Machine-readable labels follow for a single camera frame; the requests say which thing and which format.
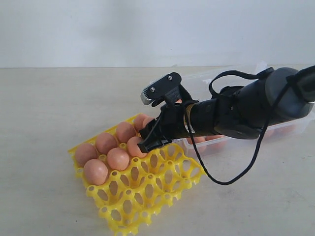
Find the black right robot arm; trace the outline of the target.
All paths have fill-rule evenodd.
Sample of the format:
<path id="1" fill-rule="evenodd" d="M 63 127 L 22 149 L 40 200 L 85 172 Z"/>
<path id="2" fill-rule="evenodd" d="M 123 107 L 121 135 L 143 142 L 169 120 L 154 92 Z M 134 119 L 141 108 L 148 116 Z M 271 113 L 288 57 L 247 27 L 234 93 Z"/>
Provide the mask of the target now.
<path id="1" fill-rule="evenodd" d="M 211 99 L 197 101 L 169 73 L 142 91 L 146 105 L 161 105 L 160 115 L 140 130 L 143 153 L 188 137 L 224 135 L 254 140 L 264 127 L 306 117 L 315 102 L 315 68 L 267 68 L 258 74 L 229 70 L 220 74 L 250 80 L 246 86 L 209 87 Z"/>

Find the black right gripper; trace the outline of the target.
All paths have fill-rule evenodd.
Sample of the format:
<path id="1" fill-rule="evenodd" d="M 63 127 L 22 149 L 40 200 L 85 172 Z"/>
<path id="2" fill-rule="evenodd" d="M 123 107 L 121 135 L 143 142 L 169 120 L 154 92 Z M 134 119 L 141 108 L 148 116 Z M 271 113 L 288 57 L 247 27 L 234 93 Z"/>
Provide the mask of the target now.
<path id="1" fill-rule="evenodd" d="M 193 128 L 189 120 L 188 108 L 193 106 L 193 100 L 182 101 L 182 104 L 165 102 L 160 114 L 151 127 L 142 128 L 139 134 L 142 139 L 137 145 L 142 153 L 161 148 L 181 138 L 191 138 Z"/>

